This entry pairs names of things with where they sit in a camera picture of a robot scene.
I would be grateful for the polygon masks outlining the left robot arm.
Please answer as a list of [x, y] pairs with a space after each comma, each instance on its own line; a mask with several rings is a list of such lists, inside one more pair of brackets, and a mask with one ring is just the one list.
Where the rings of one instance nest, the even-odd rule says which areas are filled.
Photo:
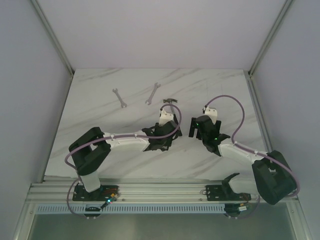
[[158, 122], [134, 133], [111, 134], [93, 127], [73, 142], [68, 150], [83, 187], [77, 186], [72, 197], [74, 201], [103, 201], [117, 193], [118, 188], [101, 184], [98, 169], [107, 156], [115, 152], [167, 151], [172, 142], [182, 136], [178, 125], [170, 120]]

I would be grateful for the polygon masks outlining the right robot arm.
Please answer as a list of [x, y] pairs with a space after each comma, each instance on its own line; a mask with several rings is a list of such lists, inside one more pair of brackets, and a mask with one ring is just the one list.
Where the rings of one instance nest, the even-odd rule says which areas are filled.
[[212, 154], [249, 166], [252, 175], [238, 172], [226, 177], [221, 193], [228, 200], [238, 194], [259, 195], [270, 205], [286, 197], [293, 197], [300, 189], [284, 156], [277, 150], [259, 152], [237, 143], [231, 136], [220, 133], [221, 121], [209, 116], [193, 117], [188, 136], [202, 141]]

